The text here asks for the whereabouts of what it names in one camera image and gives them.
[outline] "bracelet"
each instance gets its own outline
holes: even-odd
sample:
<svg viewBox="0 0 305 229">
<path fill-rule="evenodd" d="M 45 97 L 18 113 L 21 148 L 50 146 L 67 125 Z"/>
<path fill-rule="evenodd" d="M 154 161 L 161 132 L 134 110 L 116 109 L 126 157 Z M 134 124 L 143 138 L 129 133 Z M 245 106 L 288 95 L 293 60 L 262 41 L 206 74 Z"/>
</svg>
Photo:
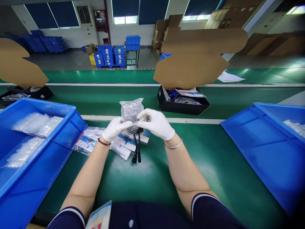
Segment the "bracelet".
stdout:
<svg viewBox="0 0 305 229">
<path fill-rule="evenodd" d="M 100 140 L 99 138 L 98 138 L 98 142 L 99 142 L 99 143 L 101 143 L 101 144 L 103 144 L 103 145 L 105 145 L 105 146 L 109 146 L 109 145 L 111 145 L 111 143 L 106 144 L 106 143 L 101 142 L 101 140 Z"/>
<path fill-rule="evenodd" d="M 180 142 L 180 144 L 179 145 L 177 145 L 177 146 L 175 146 L 175 147 L 167 147 L 166 145 L 165 145 L 165 143 L 164 143 L 164 146 L 166 147 L 166 148 L 169 148 L 169 149 L 176 149 L 176 148 L 178 148 L 179 146 L 181 146 L 182 145 L 182 143 L 183 143 L 183 139 L 182 139 L 182 137 L 180 137 L 181 138 L 181 142 Z"/>
</svg>

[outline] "black box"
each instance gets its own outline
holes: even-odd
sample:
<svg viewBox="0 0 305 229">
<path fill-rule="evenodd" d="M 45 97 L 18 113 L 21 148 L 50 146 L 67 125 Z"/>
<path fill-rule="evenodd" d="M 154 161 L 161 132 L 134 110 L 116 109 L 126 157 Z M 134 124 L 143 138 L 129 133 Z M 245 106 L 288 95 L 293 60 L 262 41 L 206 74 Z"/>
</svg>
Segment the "black box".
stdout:
<svg viewBox="0 0 305 229">
<path fill-rule="evenodd" d="M 201 115 L 206 109 L 208 109 L 211 106 L 206 98 L 196 98 L 196 101 L 198 101 L 202 105 L 169 102 L 166 101 L 165 99 L 162 85 L 160 86 L 158 91 L 158 103 L 159 103 L 160 111 L 174 112 L 174 113 L 181 113 L 188 115 Z"/>
<path fill-rule="evenodd" d="M 19 90 L 24 90 L 22 87 L 19 87 L 19 86 L 16 86 L 14 88 L 19 89 Z M 0 104 L 7 107 L 7 106 L 11 105 L 12 103 L 16 102 L 16 101 L 4 101 L 2 99 L 3 97 L 12 95 L 12 94 L 14 94 L 14 93 L 12 93 L 11 91 L 8 91 L 8 92 L 0 95 Z M 51 92 L 51 90 L 45 85 L 38 91 L 26 92 L 26 94 L 30 95 L 30 98 L 32 98 L 32 99 L 48 100 L 52 97 L 53 92 Z"/>
</svg>

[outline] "navy shirt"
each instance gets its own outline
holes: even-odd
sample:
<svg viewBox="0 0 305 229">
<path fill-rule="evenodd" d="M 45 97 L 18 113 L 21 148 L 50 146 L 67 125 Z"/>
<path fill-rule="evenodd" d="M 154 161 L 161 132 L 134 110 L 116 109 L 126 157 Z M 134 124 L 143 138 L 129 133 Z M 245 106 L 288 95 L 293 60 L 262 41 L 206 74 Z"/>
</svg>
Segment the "navy shirt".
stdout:
<svg viewBox="0 0 305 229">
<path fill-rule="evenodd" d="M 129 228 L 133 220 L 133 229 L 169 229 L 169 228 L 246 228 L 216 197 L 197 194 L 192 201 L 192 220 L 175 211 L 153 203 L 123 202 L 112 203 L 110 229 Z M 47 229 L 84 229 L 85 218 L 75 207 L 61 210 L 51 221 Z"/>
</svg>

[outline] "white glove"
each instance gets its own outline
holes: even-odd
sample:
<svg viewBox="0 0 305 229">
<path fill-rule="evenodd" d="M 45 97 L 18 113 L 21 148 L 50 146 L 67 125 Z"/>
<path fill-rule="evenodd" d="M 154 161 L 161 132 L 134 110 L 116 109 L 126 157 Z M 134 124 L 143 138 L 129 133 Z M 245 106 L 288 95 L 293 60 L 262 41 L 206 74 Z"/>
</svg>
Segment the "white glove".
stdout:
<svg viewBox="0 0 305 229">
<path fill-rule="evenodd" d="M 166 120 L 164 114 L 159 111 L 145 109 L 139 113 L 137 118 L 139 121 L 136 122 L 135 125 L 142 127 L 143 129 L 150 130 L 154 135 L 162 138 L 163 140 L 168 141 L 175 135 L 175 130 Z"/>
<path fill-rule="evenodd" d="M 127 129 L 131 125 L 131 121 L 124 122 L 122 117 L 114 118 L 102 132 L 102 136 L 106 141 L 112 142 L 122 130 Z"/>
</svg>

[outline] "metal stand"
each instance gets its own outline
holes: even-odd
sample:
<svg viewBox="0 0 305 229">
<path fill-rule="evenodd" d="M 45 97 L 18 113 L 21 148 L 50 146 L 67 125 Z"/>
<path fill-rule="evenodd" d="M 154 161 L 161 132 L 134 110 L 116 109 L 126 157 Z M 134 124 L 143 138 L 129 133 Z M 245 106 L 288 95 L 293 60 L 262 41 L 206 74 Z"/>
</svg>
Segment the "metal stand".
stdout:
<svg viewBox="0 0 305 229">
<path fill-rule="evenodd" d="M 133 51 L 136 52 L 136 58 L 130 58 L 130 59 L 128 59 L 128 58 L 127 58 L 128 52 L 133 52 Z M 127 68 L 127 66 L 133 66 L 133 65 L 136 65 L 137 68 L 138 68 L 139 56 L 140 56 L 140 50 L 128 50 L 128 51 L 126 51 L 126 68 Z"/>
</svg>

